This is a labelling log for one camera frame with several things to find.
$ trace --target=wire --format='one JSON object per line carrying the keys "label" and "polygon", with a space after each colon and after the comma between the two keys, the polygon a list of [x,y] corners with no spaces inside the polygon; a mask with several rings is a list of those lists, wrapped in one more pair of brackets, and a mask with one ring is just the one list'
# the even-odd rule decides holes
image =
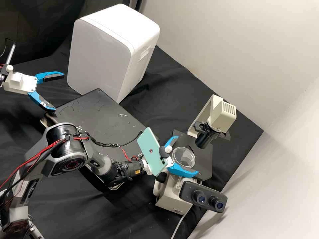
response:
{"label": "wire", "polygon": [[141,133],[142,133],[142,132],[140,131],[140,132],[138,133],[138,135],[137,135],[134,139],[132,139],[132,140],[126,142],[125,144],[121,144],[121,145],[119,145],[119,144],[112,144],[112,143],[101,143],[101,142],[98,142],[94,137],[92,137],[92,136],[91,136],[88,132],[86,132],[86,131],[76,133],[76,134],[74,134],[73,136],[77,136],[77,135],[80,135],[80,134],[86,134],[88,137],[80,138],[80,139],[90,139],[94,144],[96,144],[96,145],[98,145],[98,146],[101,146],[101,147],[109,147],[109,148],[116,148],[116,147],[117,147],[117,148],[120,148],[120,149],[122,150],[123,154],[124,154],[124,157],[125,157],[129,162],[132,162],[132,158],[136,158],[136,161],[138,161],[138,157],[133,156],[132,158],[129,158],[129,157],[127,156],[127,153],[125,152],[125,150],[124,150],[122,147],[125,146],[125,145],[127,145],[127,144],[129,144],[129,143],[131,143],[131,142],[133,142],[135,139],[137,139],[137,138],[140,136]]}
{"label": "wire", "polygon": [[[33,160],[36,159],[36,161],[38,161],[40,155],[45,152],[46,150],[48,150],[45,153],[45,156],[43,156],[37,163],[34,163],[30,166],[30,168],[32,168],[33,166],[37,166],[41,161],[43,161],[51,152],[52,150],[54,150],[57,146],[61,145],[62,143],[64,143],[65,140],[59,139],[56,142],[50,144],[49,146],[47,146],[46,148],[42,149],[39,153],[37,153],[36,155],[34,155],[33,157],[31,157],[30,159],[28,159],[26,162],[24,162],[23,164],[21,164],[20,166],[18,166],[11,174],[10,176],[7,178],[6,181],[4,181],[4,183],[0,186],[0,188],[24,165],[28,164],[29,162],[32,162]],[[6,191],[4,192],[4,194],[0,197],[0,199],[4,196],[13,188],[15,187],[18,183],[20,183],[22,180],[25,179],[26,176],[29,175],[29,173],[31,173],[30,168],[28,169],[28,171],[26,172],[26,174],[22,175],[21,178],[19,180],[17,180],[14,184],[12,184],[9,188],[6,189]],[[13,198],[16,196],[14,195],[4,206],[6,206],[9,202],[11,202],[13,200]]]}
{"label": "wire", "polygon": [[132,160],[133,158],[135,158],[135,159],[136,159],[136,161],[138,161],[138,160],[139,160],[139,158],[138,158],[137,156],[133,156],[133,157],[131,158],[131,160]]}
{"label": "wire", "polygon": [[135,138],[133,138],[132,140],[130,140],[130,141],[124,143],[124,144],[101,143],[101,142],[97,141],[94,137],[92,137],[92,136],[91,136],[88,132],[86,132],[86,131],[76,133],[76,134],[74,134],[73,136],[77,136],[77,135],[80,135],[80,134],[86,134],[86,135],[90,138],[90,140],[91,140],[94,144],[96,144],[96,145],[98,145],[98,146],[101,146],[101,147],[109,147],[109,148],[116,148],[116,147],[123,147],[123,146],[125,146],[125,145],[127,145],[127,144],[129,144],[129,143],[132,143],[135,139],[137,139],[137,138],[141,135],[141,133],[142,133],[142,131],[140,131]]}
{"label": "wire", "polygon": [[10,38],[6,38],[6,42],[5,42],[5,45],[4,45],[4,49],[3,49],[3,52],[2,52],[2,54],[0,55],[0,57],[2,57],[3,54],[4,54],[5,51],[6,51],[6,48],[7,48],[7,40],[10,40],[10,41],[12,41],[13,44],[15,44],[13,40],[11,40]]}
{"label": "wire", "polygon": [[192,208],[192,207],[190,207],[190,208],[187,210],[187,212],[182,216],[182,218],[179,220],[179,223],[177,224],[177,226],[176,226],[176,228],[175,228],[175,231],[174,231],[174,233],[173,233],[173,235],[172,235],[172,237],[171,237],[170,239],[174,239],[174,236],[175,236],[175,234],[176,234],[176,232],[177,232],[177,230],[178,230],[180,224],[182,223],[182,221],[184,220],[184,218],[186,217],[187,213],[189,212],[189,210],[190,210],[191,208]]}
{"label": "wire", "polygon": [[25,239],[26,235],[28,234],[29,230],[31,229],[31,227],[33,226],[33,217],[31,215],[28,215],[28,218],[31,219],[31,225],[28,227],[26,233],[24,234],[22,239]]}

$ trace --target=metal rod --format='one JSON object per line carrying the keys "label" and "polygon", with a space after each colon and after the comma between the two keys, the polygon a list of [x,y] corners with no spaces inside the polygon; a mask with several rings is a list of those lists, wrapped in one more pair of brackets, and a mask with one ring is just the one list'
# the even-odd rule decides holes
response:
{"label": "metal rod", "polygon": [[13,55],[13,52],[14,52],[15,48],[16,48],[16,45],[13,43],[12,47],[11,47],[11,50],[9,52],[9,55],[8,55],[7,61],[6,61],[6,65],[10,64],[10,61],[11,61],[11,58],[12,58],[12,55]]}

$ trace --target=smartphone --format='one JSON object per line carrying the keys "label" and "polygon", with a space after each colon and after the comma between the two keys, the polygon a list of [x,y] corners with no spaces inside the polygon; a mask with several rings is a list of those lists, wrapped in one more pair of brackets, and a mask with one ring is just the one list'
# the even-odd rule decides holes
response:
{"label": "smartphone", "polygon": [[166,168],[168,161],[161,157],[159,152],[160,145],[150,128],[146,128],[138,137],[137,144],[139,145],[153,175],[157,176]]}

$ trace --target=black cloth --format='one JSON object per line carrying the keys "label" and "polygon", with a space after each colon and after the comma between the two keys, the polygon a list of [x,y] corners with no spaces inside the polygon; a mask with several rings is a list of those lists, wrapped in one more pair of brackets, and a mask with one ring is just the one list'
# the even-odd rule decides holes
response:
{"label": "black cloth", "polygon": [[[70,40],[52,56],[15,66],[34,75],[67,72]],[[79,96],[66,78],[38,86],[37,91],[55,106]],[[186,132],[212,95],[187,69],[156,47],[142,81],[120,105],[166,142],[173,129]],[[41,137],[39,119],[44,111],[27,96],[0,93],[0,182],[23,162],[23,155]],[[230,129],[232,141],[213,144],[213,177],[204,185],[221,190],[262,130],[237,111]],[[29,213],[46,238],[170,238],[181,216],[154,206],[154,177],[144,175],[118,191],[101,194],[79,171],[44,178],[29,204]],[[192,207],[176,238],[187,238],[204,214]]]}

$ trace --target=robotic arm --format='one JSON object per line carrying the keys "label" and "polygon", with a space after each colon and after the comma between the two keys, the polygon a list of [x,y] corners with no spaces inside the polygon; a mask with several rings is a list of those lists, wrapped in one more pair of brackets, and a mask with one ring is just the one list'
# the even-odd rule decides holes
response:
{"label": "robotic arm", "polygon": [[0,192],[0,238],[31,235],[44,239],[29,219],[29,200],[43,176],[52,177],[88,166],[110,186],[144,173],[140,159],[116,163],[96,152],[89,137],[77,132],[70,123],[60,123],[45,130],[42,138],[25,154],[25,162],[9,177],[6,190]]}

